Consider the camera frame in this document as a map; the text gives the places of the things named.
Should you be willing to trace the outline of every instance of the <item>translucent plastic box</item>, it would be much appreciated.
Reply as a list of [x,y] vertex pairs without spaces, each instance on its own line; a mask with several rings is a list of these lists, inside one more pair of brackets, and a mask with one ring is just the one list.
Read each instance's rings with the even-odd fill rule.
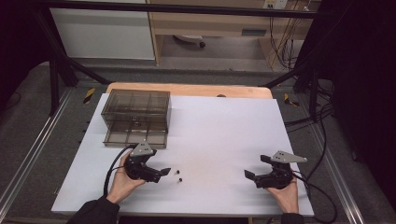
[[124,147],[146,139],[153,148],[165,148],[169,131],[169,91],[112,90],[102,117],[109,147]]

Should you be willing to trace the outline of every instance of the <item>sleeve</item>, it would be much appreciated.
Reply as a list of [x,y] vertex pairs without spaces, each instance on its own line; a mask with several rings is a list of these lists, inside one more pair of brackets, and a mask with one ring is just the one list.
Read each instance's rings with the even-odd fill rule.
[[284,213],[280,217],[281,224],[304,224],[304,217],[296,213]]
[[120,206],[111,203],[105,196],[98,200],[84,203],[67,221],[67,224],[116,224]]

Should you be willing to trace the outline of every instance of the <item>white tabletop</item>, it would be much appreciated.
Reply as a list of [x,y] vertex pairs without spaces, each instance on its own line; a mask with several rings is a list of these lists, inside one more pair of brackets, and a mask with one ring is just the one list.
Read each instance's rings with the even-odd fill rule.
[[[101,117],[108,94],[94,112],[78,153],[52,207],[74,214],[102,196],[106,172],[121,148],[105,147]],[[158,150],[148,166],[171,172],[147,183],[120,204],[121,215],[262,217],[281,214],[274,198],[245,178],[244,170],[268,174],[260,155],[292,153],[276,100],[171,96],[172,117],[167,149]],[[298,171],[295,163],[291,165]],[[313,216],[303,183],[298,181],[300,213]]]

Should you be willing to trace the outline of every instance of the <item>wall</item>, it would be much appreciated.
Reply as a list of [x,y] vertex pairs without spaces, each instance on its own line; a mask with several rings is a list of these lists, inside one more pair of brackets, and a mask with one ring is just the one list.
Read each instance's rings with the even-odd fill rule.
[[146,12],[53,8],[51,13],[70,57],[154,60]]

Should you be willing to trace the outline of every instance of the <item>hand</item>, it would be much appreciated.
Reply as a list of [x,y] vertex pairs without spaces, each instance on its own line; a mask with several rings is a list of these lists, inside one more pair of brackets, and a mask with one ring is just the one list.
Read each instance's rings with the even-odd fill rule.
[[[128,151],[120,159],[120,167],[123,166],[126,159],[128,158],[131,151]],[[131,179],[125,172],[123,167],[117,169],[114,175],[113,185],[111,186],[110,192],[107,195],[107,199],[112,203],[120,203],[126,197],[128,197],[137,187],[146,183],[146,180]]]
[[294,176],[287,187],[283,189],[267,188],[284,213],[299,213],[297,178]]

